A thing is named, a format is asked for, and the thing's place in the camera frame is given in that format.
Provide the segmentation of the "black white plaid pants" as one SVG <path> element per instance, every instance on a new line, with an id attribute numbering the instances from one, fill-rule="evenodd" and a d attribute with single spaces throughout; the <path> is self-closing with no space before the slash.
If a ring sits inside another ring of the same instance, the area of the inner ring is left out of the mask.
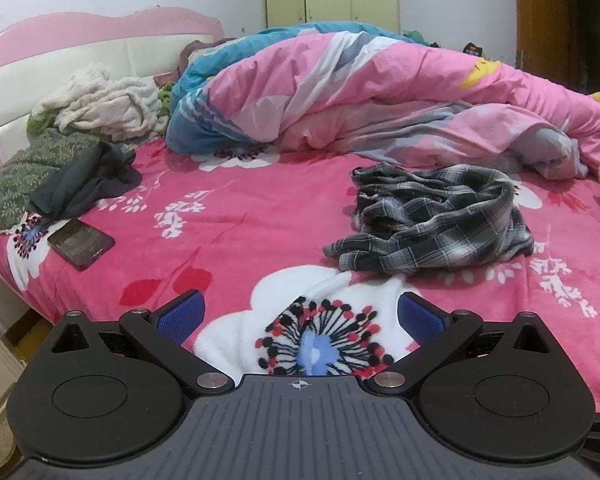
<path id="1" fill-rule="evenodd" d="M 356 232 L 323 248 L 340 270 L 414 275 L 533 252 L 515 185 L 501 171 L 459 164 L 411 172 L 381 162 L 351 179 Z"/>

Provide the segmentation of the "black smartphone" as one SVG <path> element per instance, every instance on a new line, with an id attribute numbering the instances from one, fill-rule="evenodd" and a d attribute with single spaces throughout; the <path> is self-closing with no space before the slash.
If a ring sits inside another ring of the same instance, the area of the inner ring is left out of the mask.
<path id="1" fill-rule="evenodd" d="M 84 271 L 114 247 L 114 239 L 79 219 L 71 219 L 47 239 L 50 248 L 76 270 Z"/>

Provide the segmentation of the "pink white bed headboard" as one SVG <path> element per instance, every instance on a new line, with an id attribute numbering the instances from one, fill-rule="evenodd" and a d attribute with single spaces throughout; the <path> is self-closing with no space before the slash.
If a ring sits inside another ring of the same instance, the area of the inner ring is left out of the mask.
<path id="1" fill-rule="evenodd" d="M 81 68 L 102 63 L 114 78 L 173 72 L 194 40 L 224 37 L 216 18 L 183 8 L 158 8 L 123 18 L 54 13 L 0 32 L 0 165 L 28 145 L 26 122 L 44 96 Z"/>

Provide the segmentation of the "green patterned pillow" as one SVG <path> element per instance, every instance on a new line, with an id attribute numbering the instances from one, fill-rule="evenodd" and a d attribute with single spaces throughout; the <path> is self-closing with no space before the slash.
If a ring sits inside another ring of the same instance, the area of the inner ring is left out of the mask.
<path id="1" fill-rule="evenodd" d="M 98 129 L 69 127 L 60 131 L 58 110 L 27 120 L 29 146 L 0 166 L 0 234 L 18 224 L 28 208 L 30 194 L 49 176 L 67 165 L 83 150 L 104 140 Z"/>

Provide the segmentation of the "pink floral bed blanket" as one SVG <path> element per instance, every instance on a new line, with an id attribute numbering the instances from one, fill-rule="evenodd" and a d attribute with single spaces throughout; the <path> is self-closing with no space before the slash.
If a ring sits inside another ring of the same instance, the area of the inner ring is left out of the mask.
<path id="1" fill-rule="evenodd" d="M 326 245 L 350 235 L 354 155 L 182 157 L 162 142 L 136 153 L 142 183 L 103 200 L 84 218 L 114 247 L 85 270 L 50 248 L 54 227 L 30 217 L 0 235 L 0 277 L 50 321 L 81 310 L 114 321 L 154 310 L 197 289 L 204 324 L 187 348 L 239 378 L 278 364 L 275 343 L 298 340 L 276 318 L 296 298 L 333 301 L 312 353 L 324 370 L 365 356 L 363 377 L 415 349 L 396 317 L 411 290 L 443 310 L 468 309 L 488 321 L 537 313 L 568 353 L 600 410 L 600 186 L 592 179 L 513 178 L 514 199 L 534 238 L 530 256 L 407 278 L 343 275 Z"/>

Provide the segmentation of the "cream white fleece blanket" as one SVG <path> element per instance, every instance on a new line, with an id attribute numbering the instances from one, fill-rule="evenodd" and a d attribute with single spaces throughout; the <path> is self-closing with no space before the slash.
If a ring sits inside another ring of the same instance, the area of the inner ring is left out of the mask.
<path id="1" fill-rule="evenodd" d="M 32 108 L 27 135 L 47 128 L 63 134 L 84 131 L 114 142 L 160 136 L 169 120 L 160 90 L 151 78 L 116 78 L 109 67 L 93 63 Z"/>

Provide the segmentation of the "pink blue patterned duvet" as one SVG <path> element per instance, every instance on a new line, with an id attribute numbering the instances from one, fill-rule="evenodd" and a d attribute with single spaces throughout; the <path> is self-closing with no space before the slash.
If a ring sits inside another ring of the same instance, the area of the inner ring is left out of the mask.
<path id="1" fill-rule="evenodd" d="M 172 90 L 166 144 L 181 155 L 272 145 L 583 178 L 600 166 L 600 93 L 369 24 L 317 22 L 198 55 Z"/>

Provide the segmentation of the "brown wooden door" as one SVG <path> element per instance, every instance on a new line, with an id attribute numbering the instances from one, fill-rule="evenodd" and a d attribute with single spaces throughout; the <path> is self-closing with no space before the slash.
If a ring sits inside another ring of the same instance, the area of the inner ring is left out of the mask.
<path id="1" fill-rule="evenodd" d="M 600 0 L 516 0 L 516 13 L 517 68 L 600 91 Z"/>

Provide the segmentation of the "dark grey garment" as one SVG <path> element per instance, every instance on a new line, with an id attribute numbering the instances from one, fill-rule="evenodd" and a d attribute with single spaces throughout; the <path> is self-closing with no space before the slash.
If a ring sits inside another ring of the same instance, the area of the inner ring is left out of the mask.
<path id="1" fill-rule="evenodd" d="M 142 174 L 133 166 L 132 148 L 99 142 L 49 176 L 29 198 L 29 210 L 50 220 L 79 218 L 99 200 L 136 188 Z"/>

